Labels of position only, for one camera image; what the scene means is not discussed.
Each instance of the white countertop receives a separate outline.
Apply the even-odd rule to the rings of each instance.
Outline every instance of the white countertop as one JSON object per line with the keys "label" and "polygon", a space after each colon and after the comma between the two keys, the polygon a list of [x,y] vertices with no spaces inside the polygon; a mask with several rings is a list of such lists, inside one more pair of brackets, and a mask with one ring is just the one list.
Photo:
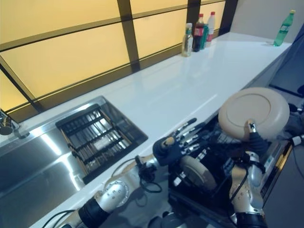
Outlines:
{"label": "white countertop", "polygon": [[288,47],[271,40],[227,33],[191,57],[173,56],[147,69],[61,104],[24,122],[28,128],[103,95],[149,137],[142,145],[60,204],[31,228],[40,228],[55,213],[82,206],[124,160],[152,153],[153,143],[182,122],[205,121],[233,93],[245,87]]}

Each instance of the plastic bottle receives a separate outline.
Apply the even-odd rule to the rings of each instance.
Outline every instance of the plastic bottle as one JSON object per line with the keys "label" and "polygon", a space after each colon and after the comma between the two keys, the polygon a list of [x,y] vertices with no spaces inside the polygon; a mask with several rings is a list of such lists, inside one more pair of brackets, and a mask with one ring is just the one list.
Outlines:
{"label": "plastic bottle", "polygon": [[289,31],[289,27],[293,23],[294,14],[295,14],[295,10],[291,10],[289,12],[288,17],[283,21],[281,28],[275,38],[274,46],[280,46],[283,43],[285,36],[287,35],[287,32]]}
{"label": "plastic bottle", "polygon": [[189,57],[192,51],[192,44],[193,44],[193,36],[192,36],[192,23],[186,24],[186,34],[182,39],[182,46],[181,46],[181,54],[185,57]]}
{"label": "plastic bottle", "polygon": [[204,32],[203,32],[203,37],[200,42],[200,50],[205,48],[208,34],[209,34],[208,24],[204,24]]}
{"label": "plastic bottle", "polygon": [[213,11],[211,12],[211,15],[208,19],[209,34],[207,36],[206,47],[210,47],[211,45],[211,41],[214,33],[214,26],[215,26],[215,12]]}
{"label": "plastic bottle", "polygon": [[198,52],[200,50],[200,43],[203,37],[204,31],[204,22],[203,22],[203,14],[199,14],[199,20],[195,24],[194,28],[194,44],[193,44],[193,51]]}

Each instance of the red label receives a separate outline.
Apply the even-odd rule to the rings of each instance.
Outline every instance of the red label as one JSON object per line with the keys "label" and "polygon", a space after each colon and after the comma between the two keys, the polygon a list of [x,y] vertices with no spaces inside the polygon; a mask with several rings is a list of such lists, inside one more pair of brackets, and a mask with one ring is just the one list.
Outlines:
{"label": "red label", "polygon": [[194,35],[201,37],[203,35],[204,28],[195,28]]}
{"label": "red label", "polygon": [[208,34],[208,36],[207,36],[207,42],[211,42],[212,37],[213,37],[213,34]]}

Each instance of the faucet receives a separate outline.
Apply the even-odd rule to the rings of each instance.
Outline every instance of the faucet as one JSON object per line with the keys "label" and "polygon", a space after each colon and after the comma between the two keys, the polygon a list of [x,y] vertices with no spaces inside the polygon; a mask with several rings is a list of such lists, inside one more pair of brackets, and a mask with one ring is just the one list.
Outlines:
{"label": "faucet", "polygon": [[14,135],[20,139],[24,139],[29,135],[29,133],[25,133],[21,135],[19,133],[19,128],[21,125],[14,121],[9,115],[7,115],[3,110],[0,109],[0,134],[1,135],[9,135],[14,132]]}

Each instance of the white wall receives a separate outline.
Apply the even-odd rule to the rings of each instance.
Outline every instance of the white wall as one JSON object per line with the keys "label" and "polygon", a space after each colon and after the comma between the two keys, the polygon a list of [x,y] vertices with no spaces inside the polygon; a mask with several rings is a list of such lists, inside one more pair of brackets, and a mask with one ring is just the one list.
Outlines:
{"label": "white wall", "polygon": [[275,39],[290,10],[296,10],[285,42],[292,43],[304,23],[304,0],[238,0],[231,31]]}

